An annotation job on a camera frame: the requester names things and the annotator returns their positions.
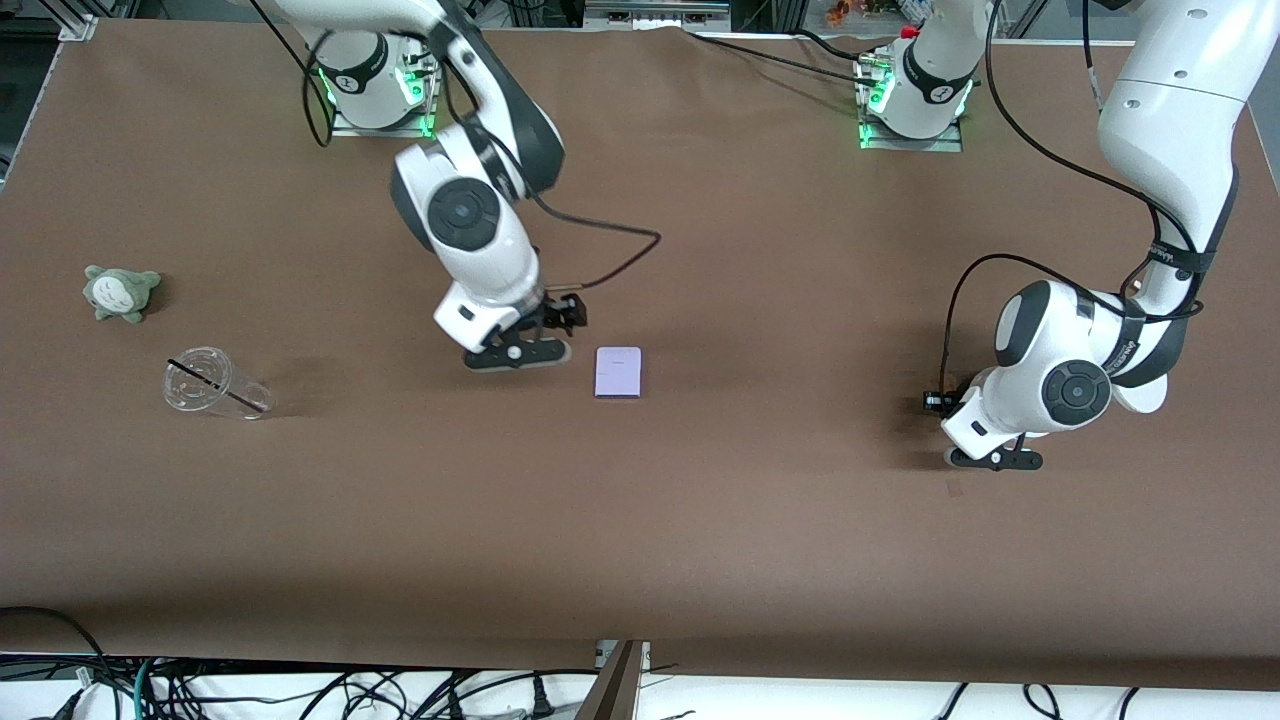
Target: plastic cup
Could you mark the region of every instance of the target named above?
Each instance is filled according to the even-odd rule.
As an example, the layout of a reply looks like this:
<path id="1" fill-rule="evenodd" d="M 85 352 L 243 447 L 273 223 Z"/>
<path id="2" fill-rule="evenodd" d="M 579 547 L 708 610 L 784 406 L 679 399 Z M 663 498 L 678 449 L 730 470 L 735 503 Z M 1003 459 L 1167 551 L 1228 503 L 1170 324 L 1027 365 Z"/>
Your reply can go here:
<path id="1" fill-rule="evenodd" d="M 241 420 L 256 420 L 275 404 L 266 386 L 244 374 L 216 347 L 193 347 L 170 361 L 164 372 L 164 398 L 183 413 Z"/>

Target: power cord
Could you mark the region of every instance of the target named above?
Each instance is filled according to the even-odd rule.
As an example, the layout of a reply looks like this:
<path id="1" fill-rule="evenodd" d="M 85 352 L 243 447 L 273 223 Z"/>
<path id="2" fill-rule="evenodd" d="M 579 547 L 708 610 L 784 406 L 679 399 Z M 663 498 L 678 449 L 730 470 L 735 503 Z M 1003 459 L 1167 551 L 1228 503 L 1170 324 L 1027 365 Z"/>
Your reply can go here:
<path id="1" fill-rule="evenodd" d="M 951 692 L 951 698 L 947 701 L 947 706 L 942 708 L 942 714 L 937 716 L 936 720 L 950 720 L 951 714 L 955 712 L 956 703 L 960 702 L 960 696 L 969 689 L 969 683 L 960 683 L 956 689 Z"/>
<path id="2" fill-rule="evenodd" d="M 841 60 L 851 60 L 854 63 L 858 61 L 858 55 L 855 53 L 845 53 L 840 47 L 836 47 L 835 45 L 827 42 L 820 35 L 808 31 L 803 27 L 791 31 L 788 35 L 794 35 L 796 37 L 808 37 L 809 40 L 818 44 L 818 47 L 822 47 L 823 50 L 840 58 Z"/>
<path id="3" fill-rule="evenodd" d="M 500 1 L 502 1 L 503 5 L 507 5 L 509 8 L 515 8 L 516 10 L 541 10 L 543 8 L 547 6 L 547 0 L 541 0 L 536 5 L 530 5 L 527 8 L 524 6 L 524 5 L 517 5 L 515 0 L 500 0 Z"/>
<path id="4" fill-rule="evenodd" d="M 1089 41 L 1089 3 L 1080 0 L 1080 41 L 1084 46 L 1084 68 L 1089 72 L 1089 86 L 1093 88 L 1093 100 L 1098 104 L 1098 114 L 1102 114 L 1102 88 L 1098 87 L 1098 73 L 1093 69 L 1093 44 Z"/>
<path id="5" fill-rule="evenodd" d="M 485 691 L 490 691 L 490 689 L 500 687 L 500 685 L 506 685 L 508 683 L 518 683 L 521 680 L 529 680 L 529 679 L 532 679 L 535 676 L 544 676 L 545 678 L 548 675 L 596 675 L 596 674 L 598 673 L 595 670 L 545 670 L 545 671 L 536 671 L 536 673 L 521 673 L 518 675 L 511 675 L 508 678 L 500 678 L 498 680 L 493 680 L 492 683 L 485 683 L 485 684 L 483 684 L 480 687 L 471 688 L 470 691 L 467 691 L 467 692 L 457 696 L 457 702 L 462 702 L 463 700 L 467 700 L 468 697 L 480 694 L 480 693 L 483 693 Z M 430 715 L 428 717 L 428 720 L 439 720 L 440 716 L 445 711 L 448 711 L 448 710 L 449 710 L 449 706 L 445 706 L 445 707 L 435 711 L 433 715 Z"/>
<path id="6" fill-rule="evenodd" d="M 113 670 L 111 666 L 108 664 L 106 653 L 102 652 L 102 646 L 97 643 L 97 638 L 95 638 L 88 630 L 86 630 L 83 625 L 76 621 L 74 618 L 59 610 L 54 610 L 51 607 L 37 607 L 35 605 L 10 605 L 8 607 L 0 607 L 0 618 L 18 616 L 18 615 L 36 615 L 40 618 L 51 618 L 54 620 L 58 620 L 59 623 L 63 623 L 64 625 L 69 625 L 73 630 L 76 630 L 76 634 L 78 634 L 81 639 L 83 639 L 84 643 L 88 644 L 90 650 L 93 651 L 93 657 L 97 661 L 96 667 L 102 670 L 102 678 L 100 678 L 97 682 L 104 683 L 109 688 L 111 688 L 113 692 L 111 700 L 115 701 L 114 702 L 115 720 L 120 720 L 120 703 L 115 698 L 115 693 L 122 692 L 122 689 L 123 692 L 128 692 L 128 689 L 127 685 L 123 683 L 122 676 L 115 670 Z"/>
<path id="7" fill-rule="evenodd" d="M 1044 691 L 1044 694 L 1048 696 L 1048 702 L 1052 710 L 1048 710 L 1036 702 L 1036 698 L 1032 697 L 1032 688 L 1041 688 Z M 1048 685 L 1023 685 L 1023 700 L 1027 701 L 1027 705 L 1032 706 L 1032 710 L 1039 712 L 1044 717 L 1048 717 L 1048 720 L 1062 720 L 1062 711 L 1057 706 L 1057 696 L 1053 694 L 1053 688 Z"/>
<path id="8" fill-rule="evenodd" d="M 1142 688 L 1129 688 L 1124 692 L 1124 697 L 1120 698 L 1120 715 L 1116 720 L 1129 720 L 1129 702 L 1133 701 L 1133 696 L 1138 694 Z"/>
<path id="9" fill-rule="evenodd" d="M 337 120 L 338 115 L 337 110 L 334 110 L 329 105 L 329 101 L 326 100 L 326 94 L 321 92 L 320 86 L 316 85 L 316 81 L 311 74 L 311 68 L 314 68 L 316 64 L 316 53 L 319 53 L 320 46 L 324 45 L 326 40 L 329 40 L 329 37 L 333 35 L 333 31 L 332 29 L 324 31 L 324 35 L 321 35 L 320 40 L 316 41 L 316 46 L 311 49 L 311 54 L 307 56 L 307 61 L 303 63 L 302 58 L 300 58 L 298 54 L 293 50 L 293 46 L 289 45 L 287 40 L 284 40 L 284 35 L 282 35 L 280 29 L 275 27 L 275 23 L 273 23 L 271 18 L 266 15 L 266 12 L 262 10 L 262 6 L 259 5 L 257 0 L 248 0 L 248 1 L 251 5 L 253 5 L 253 9 L 257 12 L 257 15 L 262 18 L 262 23 L 271 29 L 271 35 L 274 35 L 275 38 L 280 41 L 280 45 L 284 46 L 284 50 L 289 54 L 291 58 L 293 58 L 293 63 L 298 65 L 298 70 L 302 72 L 302 113 L 307 118 L 307 129 L 311 131 L 311 138 L 316 141 L 316 145 L 319 145 L 320 147 L 329 147 L 329 143 L 333 142 L 333 123 Z M 320 137 L 320 131 L 316 129 L 315 119 L 311 115 L 311 102 L 307 101 L 307 90 L 310 90 L 312 95 L 315 95 L 315 99 L 317 102 L 320 102 L 320 108 L 324 114 L 325 135 L 323 138 Z"/>
<path id="10" fill-rule="evenodd" d="M 849 74 L 845 74 L 845 73 L 837 73 L 837 72 L 828 70 L 828 69 L 824 69 L 824 68 L 817 68 L 814 65 L 806 65 L 804 63 L 797 63 L 795 60 L 788 60 L 786 58 L 778 58 L 777 55 L 769 55 L 768 53 L 760 53 L 759 50 L 751 50 L 750 47 L 742 47 L 741 45 L 733 45 L 732 42 L 724 42 L 723 40 L 717 40 L 714 37 L 707 37 L 707 36 L 701 36 L 701 35 L 696 35 L 696 33 L 689 33 L 689 35 L 691 37 L 695 37 L 695 38 L 698 38 L 698 40 L 700 40 L 703 42 L 708 42 L 710 45 L 718 45 L 721 47 L 724 47 L 724 49 L 728 49 L 728 50 L 735 50 L 737 53 L 745 53 L 748 55 L 755 55 L 756 58 L 760 58 L 760 59 L 764 59 L 764 60 L 771 60 L 771 61 L 774 61 L 774 63 L 781 63 L 783 65 L 791 65 L 792 68 L 800 68 L 801 70 L 809 70 L 812 73 L 818 73 L 820 76 L 833 77 L 836 79 L 847 81 L 847 82 L 851 82 L 854 85 L 865 85 L 868 87 L 876 85 L 876 81 L 873 81 L 872 78 L 860 78 L 860 77 L 854 77 L 854 76 L 849 76 Z"/>
<path id="11" fill-rule="evenodd" d="M 550 717 L 556 715 L 556 706 L 547 700 L 547 685 L 543 684 L 543 676 L 534 674 L 534 708 L 529 714 L 532 720 L 543 720 L 543 717 Z"/>
<path id="12" fill-rule="evenodd" d="M 462 85 L 462 88 L 471 97 L 471 104 L 475 105 L 475 96 L 471 95 L 471 88 L 467 87 L 466 82 L 458 74 L 457 68 L 454 68 L 452 63 L 444 63 L 444 67 L 448 68 L 448 70 L 452 72 L 456 78 L 458 78 L 458 83 Z M 444 106 L 448 108 L 449 117 L 453 119 L 453 122 L 461 124 L 462 119 L 458 117 L 458 111 L 453 106 L 453 96 L 449 94 L 448 81 L 445 81 L 444 83 Z M 548 290 L 554 290 L 556 292 L 571 292 L 577 290 L 591 290 L 593 287 L 599 287 L 612 281 L 613 278 L 621 275 L 631 265 L 639 263 L 645 255 L 653 252 L 653 250 L 658 247 L 658 243 L 662 242 L 662 233 L 654 229 L 614 223 L 611 220 L 596 220 L 594 218 L 584 218 L 581 215 L 573 215 L 570 213 L 564 213 L 562 210 L 557 210 L 556 208 L 552 208 L 550 205 L 547 204 L 547 201 L 543 200 L 541 195 L 536 190 L 534 190 L 534 187 L 529 183 L 527 176 L 525 174 L 525 169 L 520 165 L 520 161 L 516 160 L 515 152 L 512 152 L 511 149 L 507 147 L 507 145 L 502 140 L 490 133 L 479 123 L 475 127 L 479 128 L 489 140 L 492 140 L 493 143 L 497 145 L 498 149 L 502 150 L 502 152 L 507 156 L 512 167 L 516 168 L 516 172 L 520 173 L 520 177 L 524 181 L 525 187 L 529 188 L 530 199 L 534 201 L 535 205 L 538 205 L 543 210 L 543 213 L 547 213 L 548 215 L 556 218 L 557 220 L 575 225 L 584 225 L 589 228 L 596 228 L 617 233 L 637 234 L 650 238 L 649 242 L 644 247 L 641 247 L 635 255 L 627 258 L 621 265 L 609 270 L 608 273 L 604 273 L 603 275 L 588 282 L 548 286 Z"/>

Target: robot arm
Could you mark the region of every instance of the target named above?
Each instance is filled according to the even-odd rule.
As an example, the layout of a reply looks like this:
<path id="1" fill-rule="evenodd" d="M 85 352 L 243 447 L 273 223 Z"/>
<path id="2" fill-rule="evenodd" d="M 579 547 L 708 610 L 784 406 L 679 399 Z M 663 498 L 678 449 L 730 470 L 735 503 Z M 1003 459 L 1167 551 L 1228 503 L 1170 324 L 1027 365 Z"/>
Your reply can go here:
<path id="1" fill-rule="evenodd" d="M 390 193 L 424 247 L 453 277 L 436 323 L 474 370 L 568 360 L 543 328 L 586 324 L 576 296 L 547 297 L 538 254 L 512 205 L 556 183 L 564 147 L 556 126 L 520 87 L 452 0 L 274 0 L 291 20 L 421 42 L 452 67 L 476 109 L 396 156 Z M 535 331 L 524 340 L 522 331 Z"/>
<path id="2" fill-rule="evenodd" d="M 933 15 L 918 36 L 873 54 L 886 68 L 864 68 L 879 81 L 876 91 L 864 91 L 867 110 L 902 137 L 942 135 L 973 87 L 989 13 L 987 0 L 933 0 Z"/>
<path id="3" fill-rule="evenodd" d="M 1171 218 L 1160 218 L 1137 295 L 1093 293 L 1123 315 L 1051 281 L 1005 305 L 997 366 L 979 373 L 942 421 L 959 448 L 948 455 L 955 465 L 1025 466 L 1006 443 L 1080 428 L 1112 398 L 1135 413 L 1164 404 L 1188 318 L 1156 318 L 1192 309 L 1225 231 L 1238 182 L 1235 123 L 1275 46 L 1280 0 L 1147 0 L 1135 15 L 1142 32 L 1098 138 L 1111 165 Z"/>

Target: green plush toy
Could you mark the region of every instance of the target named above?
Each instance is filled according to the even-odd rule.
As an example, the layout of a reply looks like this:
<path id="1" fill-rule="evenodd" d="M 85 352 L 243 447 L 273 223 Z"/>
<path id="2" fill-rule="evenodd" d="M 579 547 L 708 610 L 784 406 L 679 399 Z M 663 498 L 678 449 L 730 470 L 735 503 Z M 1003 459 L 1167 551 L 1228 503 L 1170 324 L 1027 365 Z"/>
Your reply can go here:
<path id="1" fill-rule="evenodd" d="M 160 273 L 151 270 L 131 273 L 90 265 L 84 268 L 84 277 L 88 278 L 84 297 L 93 306 L 93 316 L 99 320 L 119 315 L 131 323 L 141 323 L 142 309 L 151 300 L 151 290 L 160 284 Z"/>

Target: table surface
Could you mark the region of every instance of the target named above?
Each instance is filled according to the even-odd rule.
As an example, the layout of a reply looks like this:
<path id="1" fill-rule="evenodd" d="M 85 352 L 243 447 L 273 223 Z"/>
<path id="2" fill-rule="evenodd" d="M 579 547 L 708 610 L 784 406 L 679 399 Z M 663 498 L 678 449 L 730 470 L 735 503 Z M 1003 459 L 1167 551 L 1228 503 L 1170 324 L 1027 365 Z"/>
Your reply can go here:
<path id="1" fill-rule="evenodd" d="M 492 40 L 568 147 L 547 199 L 666 236 L 586 295 L 573 363 L 498 375 L 431 322 L 448 278 L 387 196 L 407 141 L 312 146 L 261 27 L 64 49 L 0 197 L 0 602 L 137 655 L 549 666 L 644 637 L 716 674 L 1277 683 L 1280 204 L 1252 123 L 1167 406 L 1038 441 L 1039 473 L 961 473 L 918 407 L 960 270 L 1010 251 L 1111 287 L 1140 205 L 982 90 L 964 152 L 860 151 L 838 81 L 680 31 Z M 1078 50 L 996 60 L 1032 133 L 1105 167 Z M 635 247 L 520 213 L 552 283 Z M 146 322 L 93 320 L 91 263 L 164 275 Z M 954 369 L 991 364 L 1032 279 L 974 277 Z M 170 410 L 164 360 L 198 345 L 275 416 Z M 643 400 L 591 397 L 611 345 L 644 348 Z M 76 648 L 24 630 L 0 637 Z"/>

